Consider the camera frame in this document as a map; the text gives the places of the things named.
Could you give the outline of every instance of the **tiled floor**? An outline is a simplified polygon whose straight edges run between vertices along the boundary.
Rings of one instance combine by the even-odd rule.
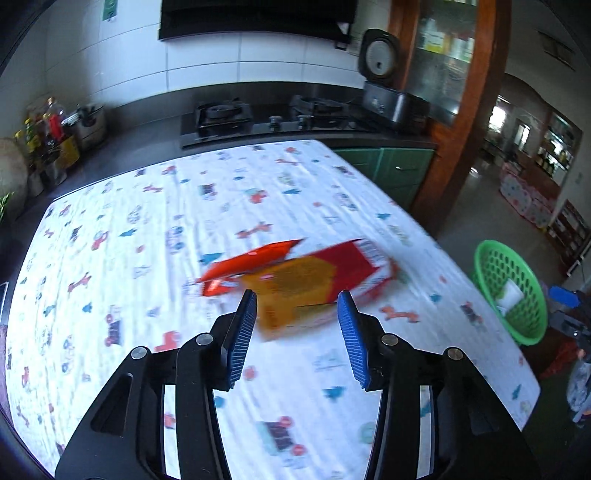
[[[442,231],[441,247],[466,273],[474,265],[474,252],[483,240],[497,240],[515,250],[539,280],[547,285],[564,281],[560,258],[544,234],[520,216],[499,192],[499,168],[477,161],[477,174],[468,176]]]

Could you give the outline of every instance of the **wall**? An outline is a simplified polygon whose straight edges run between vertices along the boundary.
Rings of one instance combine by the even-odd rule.
[[[359,39],[387,28],[389,0],[360,0]],[[66,106],[116,107],[163,92],[218,83],[291,81],[362,87],[357,57],[319,38],[221,33],[158,40],[161,0],[119,0],[102,20],[103,1],[57,0],[49,9],[47,83]]]
[[[562,185],[558,206],[569,199],[591,223],[591,67],[562,24],[542,2],[513,0],[512,10],[511,43],[505,71],[527,82],[583,131],[579,152]],[[544,52],[538,29],[575,51],[574,71]],[[589,276],[591,255],[587,260],[585,271]],[[579,269],[565,285],[578,288],[583,282]]]
[[[27,105],[47,92],[45,48],[48,17],[31,27],[0,76],[0,137],[23,127]]]

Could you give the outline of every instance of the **orange packaging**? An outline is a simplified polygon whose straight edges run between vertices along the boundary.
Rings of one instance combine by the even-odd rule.
[[[388,257],[373,242],[358,239],[245,274],[240,281],[256,292],[256,324],[271,339],[335,319],[342,290],[363,304],[391,278]]]

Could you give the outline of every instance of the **white tablecloth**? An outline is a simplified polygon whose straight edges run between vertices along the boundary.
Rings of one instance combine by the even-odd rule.
[[[396,280],[363,311],[415,348],[462,348],[519,427],[540,392],[485,299],[436,242],[323,144],[282,142],[179,158],[54,202],[18,277],[7,385],[17,432],[51,472],[82,415],[137,345],[175,348],[240,295],[199,296],[195,278],[270,242],[299,256],[355,239],[396,260]],[[430,406],[423,395],[423,445]],[[338,322],[263,342],[242,379],[216,392],[234,479],[361,479],[379,393],[353,379]],[[174,387],[165,396],[167,472],[178,476]],[[428,449],[420,473],[428,472]]]

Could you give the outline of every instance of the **plastic laundry basket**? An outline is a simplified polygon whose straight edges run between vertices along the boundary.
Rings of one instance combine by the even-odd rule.
[[[508,246],[484,240],[474,254],[474,266],[474,284],[515,341],[522,345],[538,343],[548,326],[548,312],[540,284],[527,263]],[[524,297],[503,317],[496,308],[495,299],[507,278],[519,286]]]

